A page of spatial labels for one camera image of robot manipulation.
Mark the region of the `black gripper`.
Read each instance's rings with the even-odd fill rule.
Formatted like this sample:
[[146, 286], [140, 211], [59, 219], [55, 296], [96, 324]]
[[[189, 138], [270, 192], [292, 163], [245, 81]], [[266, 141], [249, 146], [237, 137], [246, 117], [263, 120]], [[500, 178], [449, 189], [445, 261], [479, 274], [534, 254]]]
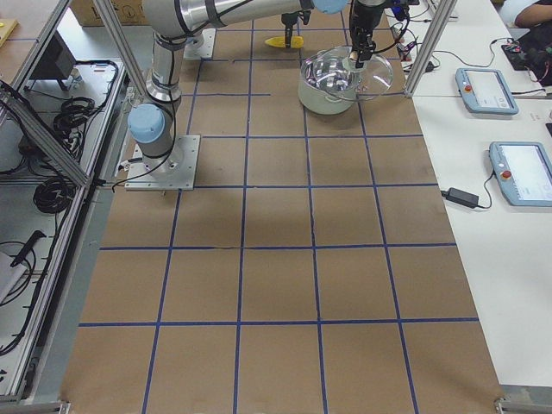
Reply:
[[292, 46], [293, 26], [301, 21], [304, 25], [308, 25], [311, 19], [310, 11], [298, 11], [293, 13], [284, 13], [280, 20], [285, 25], [285, 47]]
[[369, 61], [375, 51], [373, 41], [373, 19], [354, 16], [349, 23], [349, 31], [352, 40], [352, 48], [349, 59], [355, 65], [359, 64], [359, 54], [362, 61]]

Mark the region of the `person forearm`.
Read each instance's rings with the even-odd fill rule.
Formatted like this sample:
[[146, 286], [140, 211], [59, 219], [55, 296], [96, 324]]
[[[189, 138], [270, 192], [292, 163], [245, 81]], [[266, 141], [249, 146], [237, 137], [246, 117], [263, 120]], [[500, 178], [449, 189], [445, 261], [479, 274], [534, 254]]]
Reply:
[[514, 24], [518, 28], [533, 28], [551, 21], [551, 5], [535, 2], [523, 7], [516, 15]]

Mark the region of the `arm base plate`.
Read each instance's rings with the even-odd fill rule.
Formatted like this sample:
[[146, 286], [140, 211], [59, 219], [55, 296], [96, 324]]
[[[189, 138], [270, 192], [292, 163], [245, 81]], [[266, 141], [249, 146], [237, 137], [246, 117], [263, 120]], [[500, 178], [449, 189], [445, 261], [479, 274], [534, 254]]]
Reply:
[[207, 28], [185, 42], [183, 60], [211, 60], [214, 52], [216, 29]]
[[160, 164], [163, 158], [143, 158], [139, 145], [135, 144], [133, 155], [141, 160], [130, 165], [129, 181], [124, 183], [124, 188], [127, 191], [192, 191], [200, 141], [200, 135], [179, 135], [168, 160], [153, 172], [151, 170]]

